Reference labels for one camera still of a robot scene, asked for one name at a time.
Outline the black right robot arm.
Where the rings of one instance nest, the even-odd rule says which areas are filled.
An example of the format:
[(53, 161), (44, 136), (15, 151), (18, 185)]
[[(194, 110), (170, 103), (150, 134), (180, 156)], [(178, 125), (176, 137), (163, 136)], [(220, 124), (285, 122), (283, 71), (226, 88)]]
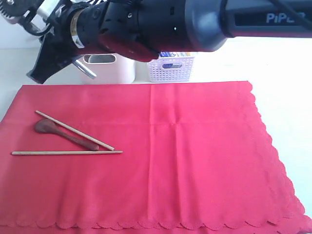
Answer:
[(310, 38), (309, 0), (44, 0), (51, 27), (28, 77), (43, 84), (83, 55), (149, 62), (161, 52), (213, 52), (235, 37)]

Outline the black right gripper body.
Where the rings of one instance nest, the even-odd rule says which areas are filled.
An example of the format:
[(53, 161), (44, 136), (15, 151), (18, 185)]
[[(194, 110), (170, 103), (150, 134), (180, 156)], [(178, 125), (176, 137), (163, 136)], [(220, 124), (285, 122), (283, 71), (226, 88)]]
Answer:
[(140, 1), (68, 0), (56, 20), (57, 42), (71, 56), (116, 53), (137, 61), (158, 58), (159, 51), (147, 42), (138, 23)]

